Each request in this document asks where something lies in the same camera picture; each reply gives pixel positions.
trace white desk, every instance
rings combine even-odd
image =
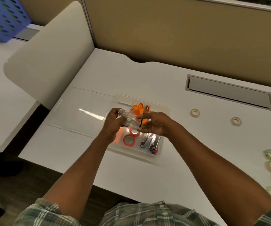
[[[136,63],[100,49],[93,51],[67,90],[77,87],[110,96],[119,93],[168,106],[171,118],[204,144],[263,187],[271,185],[262,156],[263,150],[271,148],[271,111],[185,91],[187,74],[271,92],[271,87],[156,62]],[[192,108],[200,110],[199,118],[190,116]],[[49,126],[51,116],[52,112],[20,157],[63,173],[93,139]],[[240,127],[230,123],[234,116],[242,119]],[[140,202],[181,204],[225,225],[168,140],[158,162],[161,166],[106,151],[94,185]]]
[[[40,26],[29,25],[39,30]],[[26,42],[11,39],[0,43],[0,152],[2,152],[39,105],[11,82],[3,72],[4,62]]]

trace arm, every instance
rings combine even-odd
[[[190,168],[199,186],[229,226],[253,225],[271,210],[271,196],[250,176],[207,148],[163,113],[147,113],[141,132],[166,136]]]
[[[113,108],[110,111],[100,134],[44,195],[49,202],[58,204],[65,215],[81,218],[106,148],[126,120],[125,117],[116,119],[118,110]]]

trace blue plastic crate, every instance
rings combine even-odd
[[[31,23],[18,0],[0,0],[0,42],[7,42]]]

